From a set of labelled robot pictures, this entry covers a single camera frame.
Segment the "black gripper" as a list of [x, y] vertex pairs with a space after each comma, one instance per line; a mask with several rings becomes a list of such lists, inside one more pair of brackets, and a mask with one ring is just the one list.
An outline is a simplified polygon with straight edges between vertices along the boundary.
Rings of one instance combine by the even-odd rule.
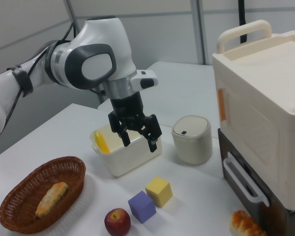
[[156, 115], [145, 116], [140, 93], [136, 92], [122, 99], [111, 99], [111, 104], [113, 111], [108, 114], [111, 130], [118, 134], [123, 145], [127, 147], [131, 143], [127, 129], [138, 131], [146, 138], [150, 152], [155, 152], [161, 128]]

